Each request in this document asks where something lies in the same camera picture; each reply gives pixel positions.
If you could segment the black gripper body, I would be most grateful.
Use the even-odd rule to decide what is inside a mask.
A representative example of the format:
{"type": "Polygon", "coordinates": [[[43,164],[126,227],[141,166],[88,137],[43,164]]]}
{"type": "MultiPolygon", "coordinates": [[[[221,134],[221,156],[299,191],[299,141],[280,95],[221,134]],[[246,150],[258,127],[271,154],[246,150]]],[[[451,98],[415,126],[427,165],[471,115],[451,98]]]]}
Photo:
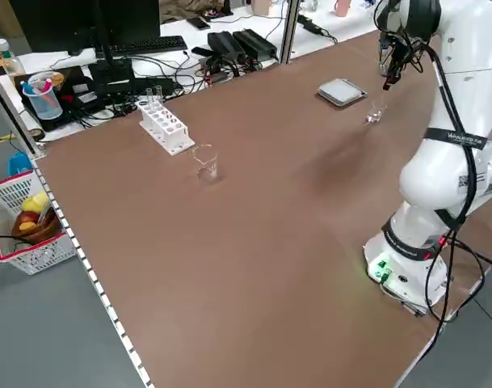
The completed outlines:
{"type": "Polygon", "coordinates": [[[390,49],[392,59],[410,59],[414,55],[411,38],[406,31],[386,32],[385,40],[390,49]]]}

